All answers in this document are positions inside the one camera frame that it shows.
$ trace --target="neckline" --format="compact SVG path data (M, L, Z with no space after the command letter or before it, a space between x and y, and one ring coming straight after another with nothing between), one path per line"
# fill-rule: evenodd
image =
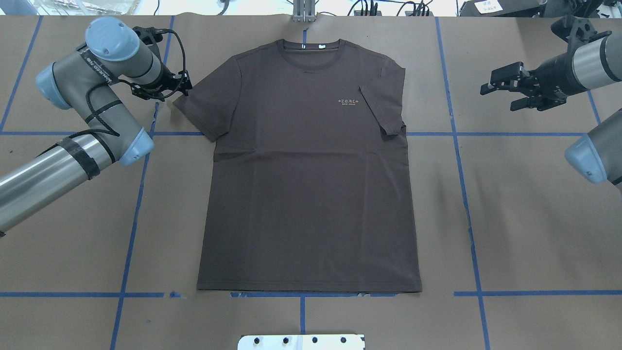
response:
M329 50L330 49L337 50L337 54L329 62L322 64L322 65L314 65L310 67L304 64L300 64L292 60L290 57L288 57L287 53L285 52L285 48L295 49L295 50L324 50L324 48L320 49L319 45L325 45L325 48ZM339 59L341 58L341 55L343 54L343 47L345 46L345 40L339 39L337 41L329 42L326 44L305 44L305 48L302 49L302 44L299 42L289 42L285 39L280 39L280 40L277 40L276 46L279 49L280 56L289 65L295 68L298 68L298 69L306 70L306 71L322 70L322 69L329 68L332 65L335 65L339 61Z

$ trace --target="folded sleeve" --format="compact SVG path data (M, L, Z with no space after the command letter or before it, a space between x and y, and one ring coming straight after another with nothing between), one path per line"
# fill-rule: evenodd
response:
M387 135L397 135L402 130L402 94L406 70L393 60L387 60L380 77L360 86L365 102L376 121Z
M215 142L231 128L238 105L242 74L232 57L173 102L207 138Z

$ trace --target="dark gray shirt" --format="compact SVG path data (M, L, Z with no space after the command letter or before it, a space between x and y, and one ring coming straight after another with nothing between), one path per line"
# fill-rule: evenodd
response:
M403 88L385 55L278 40L176 100L217 140L197 288L421 291Z

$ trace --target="white label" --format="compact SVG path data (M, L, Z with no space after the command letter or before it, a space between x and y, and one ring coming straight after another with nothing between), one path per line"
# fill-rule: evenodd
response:
M503 11L503 7L501 7L499 1L497 0L476 2L475 7L477 7L477 11L479 11L481 14Z

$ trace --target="light blue joint cap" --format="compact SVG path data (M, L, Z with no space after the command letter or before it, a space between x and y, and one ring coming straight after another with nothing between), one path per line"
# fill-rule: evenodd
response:
M43 69L41 73L37 74L37 77L35 78L37 88L39 89L41 95L43 95L46 100L52 102L53 105L62 110L68 110L71 106L65 101L58 90L58 86L56 86L54 72L52 71L53 66L54 64L50 64Z
M151 140L145 128L141 128L134 141L132 141L132 144L129 145L128 150L125 151L121 159L119 159L119 162L128 166L151 152L152 149L154 149L153 140Z
M124 61L136 55L141 41L125 23L114 17L99 17L86 28L86 45L103 60Z
M607 180L603 161L587 134L566 149L565 157L568 163L590 182L599 184Z

